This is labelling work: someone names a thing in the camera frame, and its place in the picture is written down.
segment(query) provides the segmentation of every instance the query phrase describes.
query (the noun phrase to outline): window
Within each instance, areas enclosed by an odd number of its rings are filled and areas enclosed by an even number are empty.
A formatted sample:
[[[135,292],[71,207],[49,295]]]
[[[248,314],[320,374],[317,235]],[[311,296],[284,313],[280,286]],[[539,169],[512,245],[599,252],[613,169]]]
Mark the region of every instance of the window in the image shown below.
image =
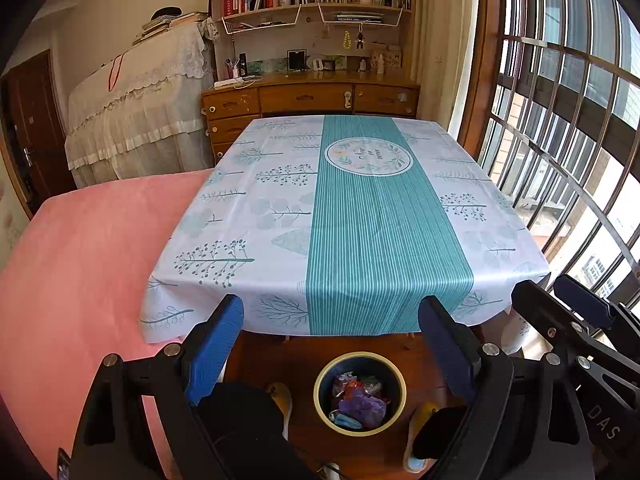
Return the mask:
[[[479,162],[552,282],[567,273],[640,311],[640,33],[616,0],[506,5]]]

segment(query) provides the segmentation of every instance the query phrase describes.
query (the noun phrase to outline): shoe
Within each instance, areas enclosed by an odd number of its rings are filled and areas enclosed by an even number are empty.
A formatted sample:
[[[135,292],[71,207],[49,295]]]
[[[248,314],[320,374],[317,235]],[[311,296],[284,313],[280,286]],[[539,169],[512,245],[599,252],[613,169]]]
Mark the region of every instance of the shoe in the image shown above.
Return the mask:
[[[267,393],[279,407],[284,417],[284,424],[282,429],[282,436],[289,439],[289,419],[291,418],[291,412],[293,410],[293,398],[291,392],[282,383],[271,383],[267,386]]]
[[[422,473],[423,471],[430,469],[436,460],[433,458],[420,459],[413,456],[414,440],[418,435],[418,432],[426,424],[427,420],[431,418],[435,412],[438,411],[438,407],[432,402],[425,402],[418,406],[414,414],[411,416],[409,422],[409,437],[406,441],[406,449],[404,450],[404,458],[402,459],[402,465],[404,470],[409,473]]]

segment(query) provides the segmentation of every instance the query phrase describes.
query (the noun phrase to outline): desk drawer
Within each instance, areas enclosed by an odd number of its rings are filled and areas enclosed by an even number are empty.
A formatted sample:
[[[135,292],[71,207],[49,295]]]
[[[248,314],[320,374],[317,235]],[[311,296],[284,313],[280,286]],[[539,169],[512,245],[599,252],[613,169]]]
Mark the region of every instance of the desk drawer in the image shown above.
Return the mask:
[[[223,119],[260,113],[258,91],[255,88],[207,94],[202,97],[202,105],[207,119]]]
[[[415,117],[418,91],[383,85],[356,85],[353,111]]]
[[[207,121],[209,125],[209,135],[211,143],[234,142],[244,129],[254,119],[259,119],[260,115],[247,115],[243,117],[231,117],[215,121]]]
[[[223,157],[223,155],[225,155],[226,150],[231,148],[232,145],[233,145],[232,142],[222,142],[220,144],[211,145],[211,147],[213,148],[214,166],[216,166],[220,162],[220,159]]]
[[[351,111],[352,92],[353,86],[343,83],[265,86],[260,88],[260,107],[263,114],[307,110]]]

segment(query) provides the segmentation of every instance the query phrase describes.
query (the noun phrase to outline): red cord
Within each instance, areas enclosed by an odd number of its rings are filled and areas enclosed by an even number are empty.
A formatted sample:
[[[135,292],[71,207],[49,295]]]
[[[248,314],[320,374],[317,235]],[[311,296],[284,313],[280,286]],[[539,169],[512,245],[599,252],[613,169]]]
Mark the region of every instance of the red cord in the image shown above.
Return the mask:
[[[116,56],[115,58],[113,58],[113,62],[111,63],[111,70],[109,70],[109,81],[107,82],[107,88],[109,89],[109,92],[111,92],[111,90],[114,89],[114,87],[116,86],[116,83],[118,82],[118,78],[120,77],[120,69],[122,67],[122,58],[124,57],[124,55],[126,54],[126,52],[120,54],[120,63],[118,65],[118,71],[116,73],[116,79],[113,82],[113,85],[111,84],[111,75],[113,74],[113,68],[116,66],[116,59],[118,59],[118,56]]]

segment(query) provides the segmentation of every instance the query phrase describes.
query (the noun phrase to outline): black pants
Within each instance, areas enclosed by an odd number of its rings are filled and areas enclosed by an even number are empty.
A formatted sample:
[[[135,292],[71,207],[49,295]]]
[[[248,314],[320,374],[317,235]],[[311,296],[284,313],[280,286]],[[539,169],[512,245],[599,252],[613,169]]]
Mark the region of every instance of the black pants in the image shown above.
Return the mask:
[[[417,435],[414,456],[439,458],[465,410],[444,408],[436,412]],[[200,401],[196,413],[233,480],[317,480],[282,436],[282,412],[265,391],[218,383],[211,395]]]

